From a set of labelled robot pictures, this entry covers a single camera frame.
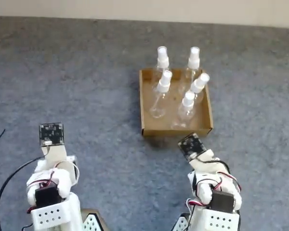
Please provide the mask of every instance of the white wall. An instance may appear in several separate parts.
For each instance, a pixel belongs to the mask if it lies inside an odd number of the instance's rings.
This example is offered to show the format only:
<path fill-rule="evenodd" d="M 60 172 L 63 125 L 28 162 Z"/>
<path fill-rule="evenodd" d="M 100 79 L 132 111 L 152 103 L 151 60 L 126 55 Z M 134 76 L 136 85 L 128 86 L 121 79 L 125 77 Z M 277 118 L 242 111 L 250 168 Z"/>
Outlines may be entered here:
<path fill-rule="evenodd" d="M 289 0 L 0 0 L 0 15 L 289 27 Z"/>

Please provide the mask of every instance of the cardboard box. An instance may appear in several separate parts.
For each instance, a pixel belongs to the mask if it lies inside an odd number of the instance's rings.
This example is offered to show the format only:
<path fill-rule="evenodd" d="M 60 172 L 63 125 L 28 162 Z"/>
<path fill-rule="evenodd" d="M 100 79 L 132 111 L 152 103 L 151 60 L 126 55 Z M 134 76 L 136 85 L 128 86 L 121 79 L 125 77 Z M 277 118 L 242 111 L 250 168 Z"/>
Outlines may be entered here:
<path fill-rule="evenodd" d="M 191 122 L 190 129 L 172 130 L 170 128 L 171 116 L 177 113 L 177 108 L 182 98 L 178 97 L 177 86 L 181 76 L 180 69 L 173 69 L 171 88 L 169 92 L 168 116 L 159 119 L 153 118 L 148 112 L 152 98 L 152 69 L 144 69 L 139 72 L 140 85 L 140 108 L 141 108 L 141 127 L 143 136 L 177 136 L 188 135 L 196 132 L 198 136 L 205 137 L 213 129 L 213 118 L 211 111 L 211 103 L 209 97 L 208 85 L 205 86 L 204 97 L 201 103 L 195 104 L 196 114 Z"/>

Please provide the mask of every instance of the white spray nozzle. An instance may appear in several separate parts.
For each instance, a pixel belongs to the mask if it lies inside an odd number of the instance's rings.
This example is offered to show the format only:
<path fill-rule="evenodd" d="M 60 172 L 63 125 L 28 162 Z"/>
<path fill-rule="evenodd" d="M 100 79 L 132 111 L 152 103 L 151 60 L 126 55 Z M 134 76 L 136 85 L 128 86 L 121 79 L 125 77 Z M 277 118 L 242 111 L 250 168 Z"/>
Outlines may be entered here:
<path fill-rule="evenodd" d="M 191 85 L 190 90 L 198 94 L 204 89 L 204 86 L 210 80 L 210 76 L 207 73 L 202 73 Z"/>
<path fill-rule="evenodd" d="M 166 47 L 158 47 L 158 66 L 163 69 L 169 67 L 169 58 Z"/>
<path fill-rule="evenodd" d="M 188 67 L 191 69 L 199 69 L 200 58 L 199 58 L 200 49 L 199 47 L 192 47 L 188 59 Z"/>
<path fill-rule="evenodd" d="M 191 60 L 199 59 L 199 53 L 200 53 L 200 48 L 199 47 L 192 47 L 191 48 L 191 54 L 190 54 L 189 58 Z"/>
<path fill-rule="evenodd" d="M 184 107 L 193 107 L 195 101 L 195 94 L 191 91 L 185 93 L 184 98 L 182 99 L 182 104 Z"/>
<path fill-rule="evenodd" d="M 166 93 L 169 90 L 171 82 L 172 72 L 165 70 L 163 71 L 162 77 L 160 78 L 157 86 L 157 90 L 162 93 Z"/>
<path fill-rule="evenodd" d="M 199 86 L 203 86 L 207 84 L 207 82 L 210 80 L 210 76 L 207 73 L 202 73 L 198 78 L 197 78 L 197 84 Z"/>

